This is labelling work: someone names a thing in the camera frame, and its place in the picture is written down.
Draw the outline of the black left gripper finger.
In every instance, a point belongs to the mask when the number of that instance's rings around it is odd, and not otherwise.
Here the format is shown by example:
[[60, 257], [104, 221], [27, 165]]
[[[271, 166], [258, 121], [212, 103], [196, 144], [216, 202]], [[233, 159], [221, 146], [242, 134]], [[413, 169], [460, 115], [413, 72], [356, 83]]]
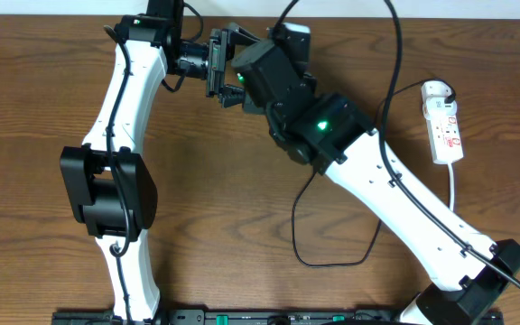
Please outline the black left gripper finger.
[[218, 94], [218, 101], [223, 108], [243, 104], [245, 99], [246, 91], [244, 88], [229, 84], [225, 85]]
[[227, 29], [229, 32], [229, 42], [233, 45], [250, 46], [260, 41], [257, 36], [237, 23], [230, 23]]

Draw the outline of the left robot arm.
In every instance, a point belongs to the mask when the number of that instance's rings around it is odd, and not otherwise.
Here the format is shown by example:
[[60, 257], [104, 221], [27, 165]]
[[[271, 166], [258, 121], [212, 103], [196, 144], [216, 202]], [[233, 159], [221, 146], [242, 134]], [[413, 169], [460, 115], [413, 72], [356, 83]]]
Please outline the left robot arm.
[[159, 88], [174, 93], [167, 75], [206, 81], [206, 94], [224, 107], [243, 102], [244, 90], [224, 82], [238, 45], [258, 37], [232, 23], [200, 43], [181, 36], [184, 1], [151, 1], [145, 13], [105, 26], [116, 44], [116, 61], [94, 125], [79, 146], [66, 146], [60, 171], [74, 218], [85, 225], [103, 256], [115, 294], [112, 311], [75, 313], [68, 324], [166, 324], [151, 266], [148, 232], [158, 192], [143, 159], [144, 137]]

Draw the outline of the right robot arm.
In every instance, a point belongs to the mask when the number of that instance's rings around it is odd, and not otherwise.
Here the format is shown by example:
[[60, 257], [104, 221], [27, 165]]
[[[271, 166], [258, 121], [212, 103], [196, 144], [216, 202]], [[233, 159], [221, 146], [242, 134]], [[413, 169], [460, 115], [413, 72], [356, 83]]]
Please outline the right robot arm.
[[430, 286], [397, 319], [476, 324], [520, 269], [520, 246], [495, 242], [451, 211], [398, 159], [370, 119], [340, 94], [315, 96], [294, 57], [263, 40], [232, 67], [292, 160], [361, 200], [415, 255]]

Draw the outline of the white USB charger plug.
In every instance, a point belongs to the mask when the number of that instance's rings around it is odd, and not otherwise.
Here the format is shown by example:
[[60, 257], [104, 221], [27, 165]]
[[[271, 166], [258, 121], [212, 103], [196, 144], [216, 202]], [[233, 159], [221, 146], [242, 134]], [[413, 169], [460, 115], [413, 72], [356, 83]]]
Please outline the white USB charger plug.
[[452, 89], [444, 81], [429, 80], [422, 84], [422, 101], [430, 98], [448, 98], [452, 95]]

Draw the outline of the white power strip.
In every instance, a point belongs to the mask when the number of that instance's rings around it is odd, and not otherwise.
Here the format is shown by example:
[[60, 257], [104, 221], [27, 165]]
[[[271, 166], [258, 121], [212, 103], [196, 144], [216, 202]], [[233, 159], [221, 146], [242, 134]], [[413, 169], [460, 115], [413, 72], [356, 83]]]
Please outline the white power strip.
[[464, 157], [457, 119], [457, 103], [447, 104], [444, 97], [424, 101], [423, 115], [435, 164], [452, 164]]

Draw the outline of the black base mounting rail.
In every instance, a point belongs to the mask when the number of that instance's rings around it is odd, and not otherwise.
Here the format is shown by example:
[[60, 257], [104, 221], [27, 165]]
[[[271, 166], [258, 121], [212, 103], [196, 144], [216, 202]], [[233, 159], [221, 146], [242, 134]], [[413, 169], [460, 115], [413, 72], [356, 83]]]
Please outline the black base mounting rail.
[[[134, 324], [162, 325], [314, 325], [341, 322], [342, 324], [396, 324], [396, 317], [388, 310], [356, 311], [203, 311], [173, 310], [156, 315], [154, 320], [135, 320]], [[51, 316], [52, 325], [125, 324], [112, 311], [57, 311]]]

